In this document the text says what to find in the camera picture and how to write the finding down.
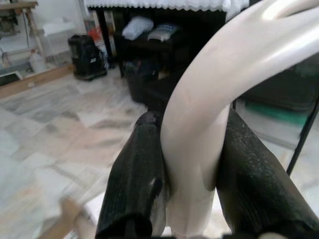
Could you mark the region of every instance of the white curved tube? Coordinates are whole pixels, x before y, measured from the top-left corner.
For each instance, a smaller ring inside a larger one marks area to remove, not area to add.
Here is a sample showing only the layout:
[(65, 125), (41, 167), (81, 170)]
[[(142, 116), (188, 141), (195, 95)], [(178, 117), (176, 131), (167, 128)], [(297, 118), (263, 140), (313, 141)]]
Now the white curved tube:
[(229, 104), (319, 52), (318, 6), (319, 0), (253, 5), (220, 29), (183, 74), (161, 128), (171, 183), (167, 219), (176, 235), (199, 235), (207, 226)]

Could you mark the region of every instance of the tiled floor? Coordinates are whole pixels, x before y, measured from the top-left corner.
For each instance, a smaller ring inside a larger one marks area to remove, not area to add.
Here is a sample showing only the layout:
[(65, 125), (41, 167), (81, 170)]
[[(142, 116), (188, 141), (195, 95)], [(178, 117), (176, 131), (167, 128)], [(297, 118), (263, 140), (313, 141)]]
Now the tiled floor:
[[(103, 192), (113, 161), (144, 111), (131, 101), (117, 69), (90, 83), (69, 75), (0, 100), (0, 238), (36, 238), (43, 222), (60, 215), (60, 198), (71, 195), (83, 204)], [(298, 141), (300, 129), (242, 104), (238, 112), (287, 167), (293, 153), (287, 146)], [(317, 120), (292, 179), (319, 216), (318, 139)], [(225, 232), (216, 196), (205, 235)]]

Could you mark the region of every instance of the white tablecloth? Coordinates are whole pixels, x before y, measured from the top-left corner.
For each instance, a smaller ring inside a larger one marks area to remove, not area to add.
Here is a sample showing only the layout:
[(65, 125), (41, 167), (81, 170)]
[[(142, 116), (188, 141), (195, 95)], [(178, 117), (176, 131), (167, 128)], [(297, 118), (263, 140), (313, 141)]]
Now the white tablecloth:
[(233, 18), (249, 6), (249, 0), (84, 0), (86, 7), (152, 7), (192, 11), (222, 10), (226, 20)]

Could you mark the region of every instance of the wooden baseboard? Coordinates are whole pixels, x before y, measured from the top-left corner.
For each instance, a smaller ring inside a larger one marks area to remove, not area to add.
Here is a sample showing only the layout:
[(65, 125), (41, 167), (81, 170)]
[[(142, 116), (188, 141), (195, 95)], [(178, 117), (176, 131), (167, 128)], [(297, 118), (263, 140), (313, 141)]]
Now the wooden baseboard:
[(73, 72), (73, 65), (68, 64), (63, 67), (48, 70), (33, 76), (24, 78), (21, 81), (15, 81), (0, 87), (0, 99), (11, 96), (22, 91), (31, 89), (32, 87), (43, 85), (50, 81), (61, 78)]

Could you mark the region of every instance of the green object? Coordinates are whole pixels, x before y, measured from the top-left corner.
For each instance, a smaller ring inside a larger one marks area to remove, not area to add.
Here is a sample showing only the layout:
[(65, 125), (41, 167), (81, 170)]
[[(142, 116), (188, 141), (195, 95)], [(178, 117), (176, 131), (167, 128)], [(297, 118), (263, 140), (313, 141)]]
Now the green object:
[(246, 108), (265, 116), (298, 125), (304, 125), (308, 118), (308, 116), (304, 114), (289, 112), (279, 108), (269, 107), (251, 102), (246, 104)]

